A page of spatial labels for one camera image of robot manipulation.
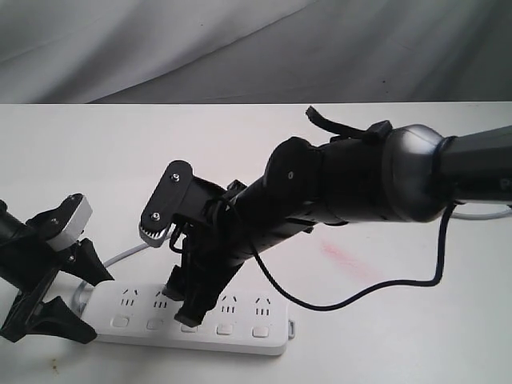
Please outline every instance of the white table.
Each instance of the white table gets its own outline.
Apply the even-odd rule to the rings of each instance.
[[[389,119],[449,135],[512,124],[512,103],[504,102],[317,107],[362,128]],[[197,176],[224,186],[234,178],[252,182],[289,136],[313,144],[328,140],[308,123],[305,109],[0,106],[0,198],[26,220],[68,194],[84,193],[94,209],[85,235],[107,260],[140,243],[139,215],[170,161],[185,159]],[[328,314],[291,306],[298,334],[280,358],[29,336],[16,344],[0,341],[0,382],[510,382],[511,223],[452,221],[445,278],[436,288],[390,288]],[[383,279],[431,277],[437,232],[437,222],[319,226],[264,259],[299,297],[336,302]],[[163,247],[111,270],[120,280],[164,282],[177,261]],[[60,274],[49,296],[69,300],[77,284]],[[272,289],[254,261],[232,284]],[[8,287],[0,286],[4,312],[13,293]]]

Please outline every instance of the black wire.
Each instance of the black wire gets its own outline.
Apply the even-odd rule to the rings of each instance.
[[[435,273],[434,277],[431,280],[408,280],[408,279],[400,279],[400,280],[389,280],[387,282],[380,282],[378,284],[375,284],[373,286],[370,286],[368,288],[365,288],[361,292],[355,294],[354,296],[351,296],[350,298],[343,300],[342,302],[339,302],[338,304],[332,304],[327,306],[316,306],[314,304],[309,304],[308,302],[304,302],[303,300],[300,300],[299,298],[296,298],[295,296],[289,294],[286,292],[279,284],[275,281],[274,277],[270,274],[269,270],[266,268],[265,263],[263,263],[262,258],[259,255],[258,250],[254,246],[249,231],[246,228],[246,225],[244,221],[242,220],[242,217],[237,212],[236,207],[232,202],[230,202],[228,199],[224,197],[218,197],[219,200],[222,200],[225,204],[227,204],[232,210],[234,215],[236,216],[237,220],[240,222],[240,225],[242,226],[245,234],[246,234],[246,240],[247,244],[249,245],[250,251],[253,254],[254,258],[256,259],[256,262],[258,263],[260,269],[262,270],[265,277],[268,279],[270,284],[276,289],[277,292],[279,292],[282,296],[290,300],[291,302],[294,302],[298,306],[301,306],[303,308],[307,308],[308,310],[316,310],[321,312],[327,312],[331,310],[339,310],[345,306],[348,306],[349,304],[355,302],[356,300],[359,300],[360,298],[371,294],[372,292],[375,292],[376,290],[380,290],[382,288],[387,288],[388,286],[436,286],[440,283],[442,279],[442,272],[444,270],[445,265],[445,248],[446,248],[446,230],[448,229],[448,221],[450,220],[450,216],[454,211],[455,204],[451,203],[448,205],[448,207],[445,209],[444,213],[442,214],[441,218],[441,224],[439,226],[439,237],[438,237],[438,260],[435,267]]]

